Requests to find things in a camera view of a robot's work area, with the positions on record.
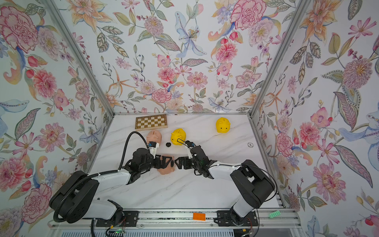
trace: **black cable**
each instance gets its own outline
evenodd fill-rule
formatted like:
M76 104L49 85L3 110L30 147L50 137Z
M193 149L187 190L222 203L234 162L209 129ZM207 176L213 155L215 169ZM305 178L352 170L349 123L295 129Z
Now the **black cable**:
M91 221L91 236L92 237L96 237L95 232L94 232L94 224L95 224L95 219L92 219Z
M215 166L219 166L219 165L225 165L225 166L234 166L234 167L237 167L237 166L244 166L244 165L246 165L246 164L240 164L240 165L227 165L227 164L218 164L218 165L212 165L211 167L209 167L209 168L212 168L212 167L215 167ZM260 170L262 170L262 171L264 171L266 174L268 174L270 177L271 177L271 179L274 181L274 183L275 183L275 193L274 193L274 195L272 196L272 197L270 197L269 199L267 199L267 200L265 200L264 202L267 202L267 201L270 201L271 199L273 199L275 196L276 196L276 193L278 192L278 184L276 183L276 181L275 181L275 179L272 177L272 175L271 174L269 174L267 171L265 171L264 169L261 169L261 168L259 168L259 167L256 167L256 166L253 166L253 165L246 165L246 166L250 166L250 167L254 167L254 168L257 168L257 169L260 169Z
M130 139L130 137L131 137L133 134L137 134L137 135L139 135L139 136L142 138L142 140L144 141L144 143L145 143L145 145L146 145L146 148L150 151L149 146L147 145L145 138L144 138L139 132L132 131L132 132L129 134L128 138L126 139L125 146L124 146L124 151L123 151L123 153L122 153L122 157L121 157L120 166L119 166L119 168L118 168L119 170L121 170L121 168L122 168L122 164L124 163L124 158L125 158L125 153L126 153L126 147L128 146L129 139Z

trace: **orange block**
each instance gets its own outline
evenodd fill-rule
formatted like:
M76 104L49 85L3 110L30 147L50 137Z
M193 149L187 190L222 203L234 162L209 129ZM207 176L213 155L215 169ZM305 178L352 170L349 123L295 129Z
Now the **orange block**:
M204 213L193 213L193 220L196 221L205 221L205 214Z

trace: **blue flower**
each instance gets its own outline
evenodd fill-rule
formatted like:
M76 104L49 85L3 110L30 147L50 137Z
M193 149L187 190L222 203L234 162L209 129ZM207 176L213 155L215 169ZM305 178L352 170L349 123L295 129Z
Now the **blue flower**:
M88 136L86 134L83 134L79 137L79 141L83 141L85 143L93 142L99 143L99 136L101 135L101 127L97 132L94 132L95 130L92 129L92 127L89 127Z

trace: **peony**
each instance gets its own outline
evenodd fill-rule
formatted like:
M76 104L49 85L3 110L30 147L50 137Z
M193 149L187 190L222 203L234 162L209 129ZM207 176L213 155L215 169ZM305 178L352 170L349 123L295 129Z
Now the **peony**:
M174 98L174 99L171 99L169 102L167 102L167 107L170 110L177 110L182 105L183 105L183 101L180 98Z
M192 106L192 111L195 113L200 113L203 110L203 106L201 104L194 104Z
M67 97L64 95L62 89L58 89L58 92L54 96L54 103L57 108L66 107L69 105Z
M33 76L34 88L40 96L44 98L53 97L56 90L56 80L51 72L39 70Z
M237 51L236 45L230 42L223 44L217 51L216 59L221 63L226 63L237 56Z
M347 88L359 89L365 85L372 74L372 63L367 58L353 60L346 64L343 71L343 85Z
M20 229L22 219L21 207L0 211L0 236L11 237Z
M248 87L249 85L257 81L261 77L261 75L262 73L254 74L252 71L246 70L242 75L236 76L236 81L238 82L236 87L237 88Z
M34 50L37 40L37 29L26 13L9 6L3 6L0 16L0 33L13 48L19 47L25 53Z
M0 164L0 189L5 192L8 188L14 189L22 182L25 176L26 165L22 159L15 157L3 160Z
M265 18L264 20L258 22L255 26L250 28L249 30L250 46L253 46L254 44L259 44L260 42L267 39L273 27L274 27L274 23L271 20Z
M292 170L291 163L286 157L279 155L277 157L276 163L278 165L280 173L285 174L285 175L291 175L291 170Z
M58 123L46 124L46 130L41 129L41 133L43 135L39 135L37 140L39 140L39 146L42 148L46 147L46 152L54 151L54 147L59 147L60 145L64 145L65 134L64 128L59 126Z
M87 106L89 101L89 84L86 78L82 82L75 83L76 94L75 98L83 102L84 106Z
M38 45L51 59L56 60L58 57L59 46L51 30L44 27L39 28Z
M170 57L165 57L163 55L158 55L158 67L168 67L170 65Z
M202 72L195 72L195 74L190 72L189 76L187 77L187 84L200 90L201 88L204 88L204 85L208 83L207 79L208 77L205 76Z
M300 203L299 203L299 200L298 200L298 197L294 194L294 193L290 193L288 195L288 198L290 200L290 208L293 208L295 209L296 212L299 212L300 211Z
M334 165L332 163L329 163L329 166L322 163L320 169L317 167L313 169L313 176L317 178L316 193L323 194L325 201L328 201L330 196L330 200L334 204L338 204L341 199L346 201L346 193L342 191L346 188L346 183L340 180L340 172L333 173Z
M258 23L266 10L266 3L262 0L239 0L233 8L231 23L235 22L235 28L253 27Z
M163 33L163 24L156 16L150 16L145 20L146 30L153 36L160 36Z
M293 146L292 140L287 134L281 132L277 136L277 145L278 150L284 155L285 157L289 157L292 155L293 150L291 149Z
M320 131L311 122L304 122L300 126L300 138L306 145L315 145L320 140Z
M171 81L175 76L175 71L170 67L163 67L158 72L158 77L165 82Z
M142 93L150 95L151 93L153 93L153 91L155 91L155 86L151 81L147 81L141 84Z
M314 113L310 120L315 123L317 127L327 127L330 125L330 121L328 120L328 112L325 107L319 109L316 113Z
M286 115L283 115L278 120L278 129L280 132L287 133L292 124L292 119Z
M223 63L217 69L217 74L221 74L224 76L229 75L230 69L232 68L232 63Z
M158 89L151 94L151 98L158 103L165 103L171 99L171 92L167 91L167 89Z
M22 206L22 220L31 224L42 216L49 207L51 195L51 188L47 184L33 188Z

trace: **red berry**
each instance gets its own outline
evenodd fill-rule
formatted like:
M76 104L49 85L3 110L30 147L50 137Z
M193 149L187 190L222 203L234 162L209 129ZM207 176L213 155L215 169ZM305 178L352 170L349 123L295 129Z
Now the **red berry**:
M370 219L365 219L365 223L372 226L374 223Z

